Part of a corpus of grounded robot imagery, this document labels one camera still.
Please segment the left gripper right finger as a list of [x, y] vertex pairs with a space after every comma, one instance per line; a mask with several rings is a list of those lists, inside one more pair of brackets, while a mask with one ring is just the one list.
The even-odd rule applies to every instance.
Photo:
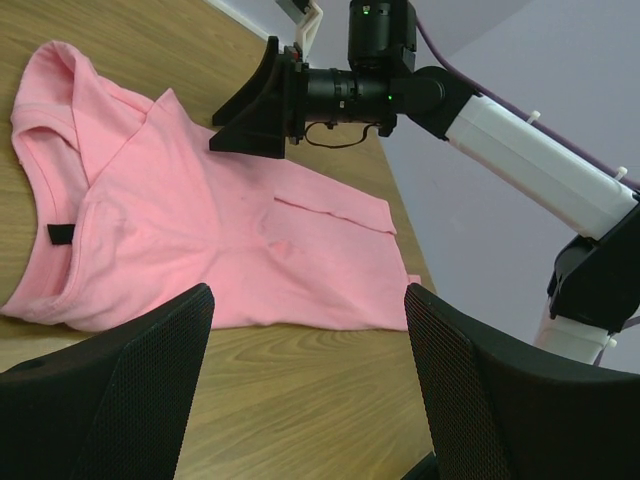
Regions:
[[433, 450], [412, 479], [635, 479], [639, 378], [569, 360], [411, 284], [405, 310]]

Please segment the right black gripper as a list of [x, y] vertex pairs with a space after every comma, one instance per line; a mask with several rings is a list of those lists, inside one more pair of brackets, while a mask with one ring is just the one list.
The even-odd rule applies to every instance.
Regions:
[[[275, 63], [279, 92], [262, 92]], [[218, 131], [209, 139], [209, 150], [282, 159], [285, 138], [298, 145], [305, 136], [309, 70], [296, 46], [279, 54], [279, 39], [269, 36], [256, 71], [213, 114]]]

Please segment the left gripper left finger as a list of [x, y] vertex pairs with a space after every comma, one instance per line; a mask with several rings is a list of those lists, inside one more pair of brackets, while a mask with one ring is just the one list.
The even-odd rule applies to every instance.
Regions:
[[3, 372], [2, 478], [173, 478], [213, 313], [198, 284]]

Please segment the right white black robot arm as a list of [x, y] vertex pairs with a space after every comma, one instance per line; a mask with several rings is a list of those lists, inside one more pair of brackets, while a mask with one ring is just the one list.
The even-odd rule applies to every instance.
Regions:
[[213, 115], [214, 152], [281, 159], [317, 124], [359, 123], [389, 136], [406, 116], [474, 159], [574, 231], [557, 255], [536, 345], [597, 364], [639, 308], [639, 193], [444, 61], [417, 67], [426, 33], [407, 1], [349, 5], [345, 70], [307, 61], [323, 17], [284, 1], [295, 41], [269, 37], [250, 79]]

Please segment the pink t shirt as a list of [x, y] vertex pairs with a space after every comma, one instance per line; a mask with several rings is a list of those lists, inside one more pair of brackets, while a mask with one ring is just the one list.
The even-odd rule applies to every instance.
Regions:
[[406, 329], [414, 276], [386, 201], [212, 152], [172, 91], [127, 90], [59, 41], [29, 59], [11, 123], [38, 226], [4, 315], [98, 332], [204, 283], [220, 329]]

